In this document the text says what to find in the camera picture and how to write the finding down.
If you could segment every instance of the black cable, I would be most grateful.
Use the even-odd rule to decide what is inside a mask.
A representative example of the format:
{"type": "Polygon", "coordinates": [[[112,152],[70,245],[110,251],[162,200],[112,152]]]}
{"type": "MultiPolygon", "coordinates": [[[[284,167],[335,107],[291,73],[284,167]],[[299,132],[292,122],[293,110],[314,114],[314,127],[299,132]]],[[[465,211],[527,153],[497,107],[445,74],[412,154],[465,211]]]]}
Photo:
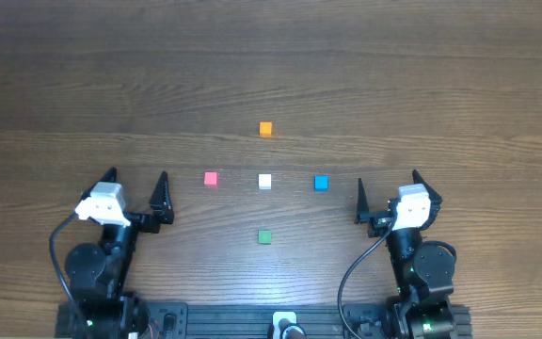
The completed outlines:
{"type": "Polygon", "coordinates": [[[57,279],[60,280],[60,283],[62,284],[62,288],[64,289],[64,292],[66,292],[66,295],[68,296],[69,302],[70,302],[70,309],[72,312],[76,314],[76,317],[79,322],[79,326],[81,328],[84,328],[85,334],[87,338],[89,338],[88,330],[86,328],[87,322],[85,318],[83,317],[83,314],[81,313],[81,310],[79,310],[78,306],[74,302],[74,298],[71,294],[71,289],[68,287],[68,284],[66,283],[66,279],[64,279],[64,274],[62,274],[62,269],[60,268],[60,264],[57,261],[56,257],[56,236],[60,233],[66,227],[71,221],[76,217],[76,214],[72,212],[64,221],[62,221],[61,224],[59,224],[52,234],[49,236],[49,254],[52,257],[52,263],[54,264],[54,270],[56,271],[57,279]]]}
{"type": "Polygon", "coordinates": [[[340,313],[340,318],[343,321],[344,327],[356,338],[361,339],[353,329],[351,329],[350,325],[348,325],[348,322],[346,321],[346,317],[344,317],[344,310],[343,310],[343,292],[344,292],[344,286],[346,285],[346,281],[348,280],[348,277],[350,274],[357,268],[357,265],[362,262],[365,258],[367,258],[368,255],[370,255],[386,238],[388,237],[388,234],[392,232],[392,228],[394,227],[394,223],[396,222],[396,216],[392,218],[392,222],[388,227],[388,230],[382,236],[380,236],[377,241],[368,249],[366,250],[355,262],[353,265],[351,265],[348,270],[346,270],[346,273],[344,273],[343,280],[340,282],[340,287],[338,288],[338,312],[340,313]]]}

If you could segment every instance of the cube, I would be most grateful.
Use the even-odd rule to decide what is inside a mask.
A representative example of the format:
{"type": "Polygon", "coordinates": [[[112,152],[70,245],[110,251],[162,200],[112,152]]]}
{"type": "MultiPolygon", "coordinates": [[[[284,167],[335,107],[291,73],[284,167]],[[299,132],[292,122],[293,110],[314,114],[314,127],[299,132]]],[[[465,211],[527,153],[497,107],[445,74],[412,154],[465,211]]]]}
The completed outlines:
{"type": "Polygon", "coordinates": [[[259,231],[259,244],[271,245],[271,231],[266,231],[266,230],[259,231]]]}
{"type": "Polygon", "coordinates": [[[261,121],[261,129],[259,130],[259,135],[261,137],[272,137],[273,136],[273,122],[261,121]]]}
{"type": "Polygon", "coordinates": [[[325,192],[328,187],[328,178],[327,175],[315,175],[315,191],[325,192]]]}
{"type": "Polygon", "coordinates": [[[217,172],[205,172],[204,173],[204,186],[206,187],[218,187],[218,173],[217,172]]]}
{"type": "Polygon", "coordinates": [[[271,189],[271,174],[259,174],[259,189],[271,189]]]}

